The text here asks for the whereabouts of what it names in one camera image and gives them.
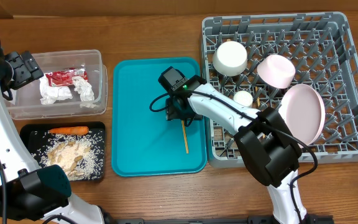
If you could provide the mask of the white napkin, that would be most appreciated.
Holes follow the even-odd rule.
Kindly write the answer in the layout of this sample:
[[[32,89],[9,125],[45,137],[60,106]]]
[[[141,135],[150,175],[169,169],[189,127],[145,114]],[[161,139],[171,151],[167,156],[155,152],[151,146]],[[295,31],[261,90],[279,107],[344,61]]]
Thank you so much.
[[[40,103],[42,105],[51,105],[56,101],[70,100],[73,98],[68,86],[50,86],[47,77],[40,80]]]

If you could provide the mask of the red snack wrapper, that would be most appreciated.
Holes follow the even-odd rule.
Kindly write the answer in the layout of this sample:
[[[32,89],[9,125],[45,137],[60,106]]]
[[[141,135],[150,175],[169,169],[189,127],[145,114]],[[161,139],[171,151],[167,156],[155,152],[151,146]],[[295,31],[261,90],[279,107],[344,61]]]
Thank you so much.
[[[70,86],[73,85],[73,77],[88,79],[87,72],[84,68],[66,68],[62,71],[45,73],[50,86]]]

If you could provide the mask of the cream plastic cup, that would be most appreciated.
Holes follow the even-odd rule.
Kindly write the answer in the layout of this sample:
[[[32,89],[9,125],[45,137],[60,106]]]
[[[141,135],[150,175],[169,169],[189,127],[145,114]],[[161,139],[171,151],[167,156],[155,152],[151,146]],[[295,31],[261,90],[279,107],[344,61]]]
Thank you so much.
[[[238,91],[234,94],[233,100],[236,103],[249,108],[253,105],[253,96],[248,91]]]

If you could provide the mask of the cream shallow bowl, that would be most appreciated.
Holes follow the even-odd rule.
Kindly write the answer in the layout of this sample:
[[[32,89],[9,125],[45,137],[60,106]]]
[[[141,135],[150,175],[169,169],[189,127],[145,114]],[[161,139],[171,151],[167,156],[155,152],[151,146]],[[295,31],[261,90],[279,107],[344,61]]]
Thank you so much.
[[[222,43],[213,55],[214,69],[225,76],[241,74],[247,67],[246,48],[236,41]]]

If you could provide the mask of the orange carrot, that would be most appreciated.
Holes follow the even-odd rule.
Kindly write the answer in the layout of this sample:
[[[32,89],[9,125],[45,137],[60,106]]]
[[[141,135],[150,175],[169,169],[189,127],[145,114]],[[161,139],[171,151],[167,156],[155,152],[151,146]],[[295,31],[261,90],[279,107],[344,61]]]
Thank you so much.
[[[66,134],[66,135],[85,135],[89,132],[89,127],[87,126],[74,126],[74,127],[64,127],[64,128],[53,128],[48,132],[50,134]]]

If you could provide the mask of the pink food bowl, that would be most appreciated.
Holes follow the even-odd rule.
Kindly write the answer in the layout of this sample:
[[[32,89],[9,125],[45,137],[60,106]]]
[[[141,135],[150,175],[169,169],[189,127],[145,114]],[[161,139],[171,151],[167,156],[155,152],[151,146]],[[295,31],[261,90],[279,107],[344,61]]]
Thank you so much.
[[[295,76],[295,66],[286,57],[272,54],[257,66],[257,74],[268,85],[275,88],[288,88]]]

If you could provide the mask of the pink round plate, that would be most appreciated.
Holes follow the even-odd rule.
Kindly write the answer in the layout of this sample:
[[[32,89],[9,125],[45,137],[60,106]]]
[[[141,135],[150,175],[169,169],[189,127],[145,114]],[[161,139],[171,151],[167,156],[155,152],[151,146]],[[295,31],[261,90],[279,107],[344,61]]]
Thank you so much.
[[[291,87],[284,94],[278,112],[292,135],[308,146],[323,130],[326,114],[323,99],[309,85]]]

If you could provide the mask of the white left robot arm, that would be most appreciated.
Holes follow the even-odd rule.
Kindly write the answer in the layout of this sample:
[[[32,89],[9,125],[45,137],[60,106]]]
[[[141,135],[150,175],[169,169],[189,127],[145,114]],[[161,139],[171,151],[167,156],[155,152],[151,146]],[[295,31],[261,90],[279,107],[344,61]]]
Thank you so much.
[[[24,146],[5,102],[12,90],[43,76],[33,56],[25,51],[5,55],[0,40],[0,217],[44,223],[113,223],[109,213],[71,191],[58,165],[41,168]]]

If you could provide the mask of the grey dishwasher rack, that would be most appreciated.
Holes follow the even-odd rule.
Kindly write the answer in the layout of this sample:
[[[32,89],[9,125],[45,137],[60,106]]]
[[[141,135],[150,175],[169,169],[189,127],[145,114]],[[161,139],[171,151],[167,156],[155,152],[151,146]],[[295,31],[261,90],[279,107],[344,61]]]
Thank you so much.
[[[221,75],[212,63],[217,48],[229,40],[248,53],[246,69],[234,77]],[[323,99],[323,130],[300,161],[358,162],[358,55],[347,17],[314,12],[216,16],[202,22],[202,76],[225,96],[248,91],[256,108],[259,96],[260,110],[279,109],[285,91],[268,86],[257,74],[259,63],[271,54],[291,60],[296,68],[292,83],[309,85]]]

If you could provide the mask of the teal plastic tray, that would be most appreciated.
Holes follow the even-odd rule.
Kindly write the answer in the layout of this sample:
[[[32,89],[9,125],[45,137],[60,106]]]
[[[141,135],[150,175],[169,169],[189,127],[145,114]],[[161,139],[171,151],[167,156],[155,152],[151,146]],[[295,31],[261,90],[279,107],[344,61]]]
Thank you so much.
[[[180,120],[167,121],[161,110],[165,100],[157,98],[165,90],[158,78],[168,67],[188,78],[200,74],[190,57],[125,60],[114,69],[111,164],[120,176],[195,173],[207,163],[204,121],[186,128],[186,154]]]

